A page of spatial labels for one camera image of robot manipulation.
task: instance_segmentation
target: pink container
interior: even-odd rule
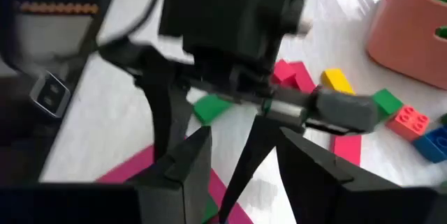
[[[447,3],[381,0],[367,42],[379,64],[447,89],[447,40],[435,35],[447,25]]]

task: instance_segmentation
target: white surface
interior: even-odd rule
[[[384,87],[431,119],[447,111],[447,92],[398,75],[373,63],[364,41],[377,0],[307,0],[303,13],[313,21],[304,39],[285,38],[279,58],[304,61],[315,82],[326,68],[341,68],[358,94]],[[105,40],[139,16],[147,0],[114,0],[102,28]],[[158,39],[161,4],[135,40],[155,43],[165,54],[186,58],[180,44]],[[190,94],[192,101],[200,93]],[[90,59],[74,103],[47,161],[43,181],[93,181],[153,143],[152,116],[132,79],[97,56]],[[212,167],[230,181],[256,111],[235,106],[212,125]],[[192,117],[188,134],[200,124]],[[305,135],[328,147],[329,136]],[[447,163],[430,164],[405,140],[378,126],[364,136],[361,167],[402,186],[437,185],[447,179]],[[254,223],[294,223],[273,151],[256,171],[239,203]]]

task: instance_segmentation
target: cable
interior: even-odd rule
[[[109,40],[108,42],[98,45],[97,43],[94,44],[93,48],[87,50],[87,54],[93,54],[99,50],[102,50],[105,47],[111,46],[113,43],[117,42],[118,40],[121,40],[125,37],[130,36],[131,34],[135,33],[139,28],[141,28],[142,25],[144,25],[149,18],[151,17],[152,13],[154,12],[155,6],[157,4],[158,0],[150,0],[149,4],[146,6],[144,13],[135,20],[127,29],[124,29],[121,33],[118,34],[118,36],[114,36],[112,40]],[[79,52],[65,54],[65,55],[54,55],[54,57],[50,59],[46,59],[44,61],[37,61],[37,64],[44,64],[51,61],[56,61],[58,63],[63,63],[70,61],[72,59],[77,59],[79,57]]]

